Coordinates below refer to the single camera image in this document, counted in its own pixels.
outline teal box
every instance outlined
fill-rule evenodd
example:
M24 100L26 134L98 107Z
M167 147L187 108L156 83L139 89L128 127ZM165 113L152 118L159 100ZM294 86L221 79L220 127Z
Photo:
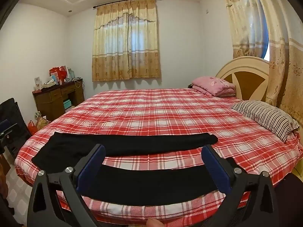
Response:
M72 102L70 100L63 102L63 104L64 104L64 109L68 109L69 107L72 106Z

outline office chair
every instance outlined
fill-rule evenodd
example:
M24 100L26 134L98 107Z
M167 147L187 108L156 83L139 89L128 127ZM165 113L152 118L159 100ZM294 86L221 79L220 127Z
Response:
M0 104L0 154L6 146L15 159L20 148L31 137L18 107L13 98Z

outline beige curtain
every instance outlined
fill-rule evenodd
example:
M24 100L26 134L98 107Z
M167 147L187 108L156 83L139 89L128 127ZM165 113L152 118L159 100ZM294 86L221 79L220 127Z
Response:
M268 46L268 31L260 0L226 0L233 57L263 58Z
M94 28L92 80L160 76L155 0L99 7Z
M261 0L269 28L266 102L303 125L303 24L287 0Z

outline red bag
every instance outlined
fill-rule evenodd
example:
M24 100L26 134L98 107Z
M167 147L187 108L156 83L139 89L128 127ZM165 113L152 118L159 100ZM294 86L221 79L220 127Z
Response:
M29 132L31 133L31 135L34 135L34 134L38 131L38 129L37 129L37 127L34 125L34 122L33 122L33 121L30 121L30 122L28 123L27 128L28 128Z
M54 67L49 70L49 75L55 75L56 79L59 83L60 80L61 80L61 82L64 82L64 79L66 79L66 77L67 77L67 72L63 66L61 66L60 68Z

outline finger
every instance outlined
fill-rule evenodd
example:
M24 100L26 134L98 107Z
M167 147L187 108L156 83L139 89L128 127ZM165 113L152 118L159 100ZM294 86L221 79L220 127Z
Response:
M155 218L148 218L146 222L146 227L164 227L164 224Z

